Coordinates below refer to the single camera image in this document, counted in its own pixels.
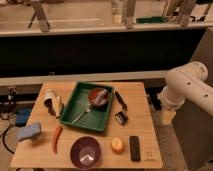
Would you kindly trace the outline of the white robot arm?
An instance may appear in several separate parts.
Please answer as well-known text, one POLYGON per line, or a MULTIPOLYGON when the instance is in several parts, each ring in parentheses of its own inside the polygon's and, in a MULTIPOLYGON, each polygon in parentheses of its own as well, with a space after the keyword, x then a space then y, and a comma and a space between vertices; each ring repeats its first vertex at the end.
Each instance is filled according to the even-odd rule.
POLYGON ((161 102, 161 122, 170 125, 185 100, 188 99, 213 116, 213 87, 205 83, 207 67, 194 61, 173 68, 166 73, 166 86, 158 98, 161 102))

